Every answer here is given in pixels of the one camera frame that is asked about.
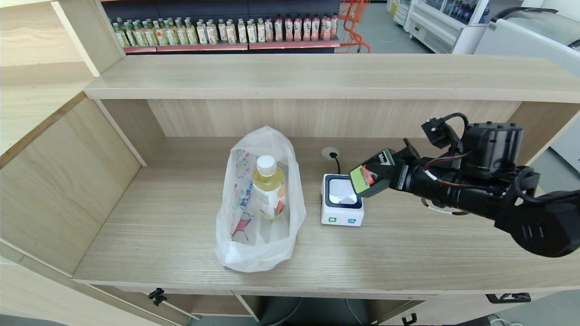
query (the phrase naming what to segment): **red shelf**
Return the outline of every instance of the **red shelf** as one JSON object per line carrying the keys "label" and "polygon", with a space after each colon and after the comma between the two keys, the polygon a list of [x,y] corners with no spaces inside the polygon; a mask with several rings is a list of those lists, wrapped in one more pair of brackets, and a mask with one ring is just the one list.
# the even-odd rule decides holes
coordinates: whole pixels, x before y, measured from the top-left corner
{"label": "red shelf", "polygon": [[220,51],[220,50],[248,50],[248,44],[228,44],[219,43],[216,45],[211,44],[196,44],[196,45],[167,45],[158,46],[157,52],[171,52],[171,51]]}
{"label": "red shelf", "polygon": [[132,48],[123,48],[125,53],[136,53],[136,52],[157,52],[155,46],[135,46]]}
{"label": "red shelf", "polygon": [[250,50],[263,49],[305,49],[305,48],[337,48],[340,46],[340,41],[334,39],[332,41],[309,41],[309,42],[268,42],[268,43],[250,43]]}

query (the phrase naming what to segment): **refrigerator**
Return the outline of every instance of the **refrigerator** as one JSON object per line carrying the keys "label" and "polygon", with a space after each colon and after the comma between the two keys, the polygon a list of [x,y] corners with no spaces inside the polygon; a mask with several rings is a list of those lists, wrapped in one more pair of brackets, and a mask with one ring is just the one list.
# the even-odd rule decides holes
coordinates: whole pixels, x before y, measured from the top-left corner
{"label": "refrigerator", "polygon": [[[580,21],[554,9],[506,9],[492,18],[474,54],[544,57],[580,77]],[[577,119],[551,147],[580,172],[579,139]]]}

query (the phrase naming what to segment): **black handle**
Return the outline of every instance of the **black handle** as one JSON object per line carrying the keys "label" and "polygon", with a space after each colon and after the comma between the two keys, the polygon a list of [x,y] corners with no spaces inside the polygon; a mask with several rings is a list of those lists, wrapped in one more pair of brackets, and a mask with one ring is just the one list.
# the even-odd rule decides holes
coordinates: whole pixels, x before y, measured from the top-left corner
{"label": "black handle", "polygon": [[522,303],[532,301],[532,297],[529,293],[506,293],[498,298],[495,294],[486,294],[487,299],[497,305],[501,303]]}
{"label": "black handle", "polygon": [[407,319],[405,317],[401,318],[401,320],[403,321],[404,326],[409,326],[409,325],[415,324],[417,322],[417,314],[412,313],[411,320],[409,320],[409,321],[407,321]]}
{"label": "black handle", "polygon": [[157,288],[157,289],[155,289],[155,291],[149,293],[149,295],[147,297],[149,299],[155,299],[155,298],[157,298],[158,296],[160,296],[160,295],[162,295],[164,293],[165,293],[165,291],[163,291],[162,288]]}
{"label": "black handle", "polygon": [[496,23],[498,20],[504,18],[505,16],[514,13],[514,12],[518,12],[518,11],[525,11],[525,12],[551,12],[551,13],[557,13],[558,10],[556,9],[549,9],[549,8],[532,8],[532,7],[513,7],[513,8],[507,8],[504,9],[500,12],[498,12],[497,15],[495,15],[492,19],[491,22],[492,23]]}

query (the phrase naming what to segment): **wooden countertop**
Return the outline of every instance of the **wooden countertop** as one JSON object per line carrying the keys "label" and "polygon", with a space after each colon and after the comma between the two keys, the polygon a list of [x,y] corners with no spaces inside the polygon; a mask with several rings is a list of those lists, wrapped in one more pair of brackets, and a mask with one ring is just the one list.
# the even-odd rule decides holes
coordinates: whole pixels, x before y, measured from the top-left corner
{"label": "wooden countertop", "polygon": [[129,56],[94,99],[467,99],[580,103],[580,78],[541,58],[475,55]]}
{"label": "wooden countertop", "polygon": [[93,76],[84,62],[0,68],[0,154],[82,92]]}
{"label": "wooden countertop", "polygon": [[[320,186],[340,149],[348,171],[401,139],[291,139],[307,216],[292,258],[273,270],[240,273],[214,254],[223,171],[237,139],[167,138],[111,213],[73,278],[92,284],[247,291],[440,294],[580,288],[580,252],[548,259],[521,249],[493,222],[423,207],[418,197],[384,191],[365,201],[361,227],[322,225]],[[412,140],[423,155],[436,148]]]}

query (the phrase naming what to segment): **display fridge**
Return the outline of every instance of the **display fridge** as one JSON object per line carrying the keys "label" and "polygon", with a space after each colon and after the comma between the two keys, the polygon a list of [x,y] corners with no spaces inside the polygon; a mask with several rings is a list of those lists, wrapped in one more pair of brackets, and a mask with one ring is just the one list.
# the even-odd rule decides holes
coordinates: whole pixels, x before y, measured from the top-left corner
{"label": "display fridge", "polygon": [[405,31],[435,53],[470,55],[491,17],[515,6],[543,0],[419,0],[409,9]]}
{"label": "display fridge", "polygon": [[[580,21],[548,8],[505,10],[493,18],[475,54],[544,57],[580,77]],[[580,172],[578,140],[580,119],[552,149]]]}

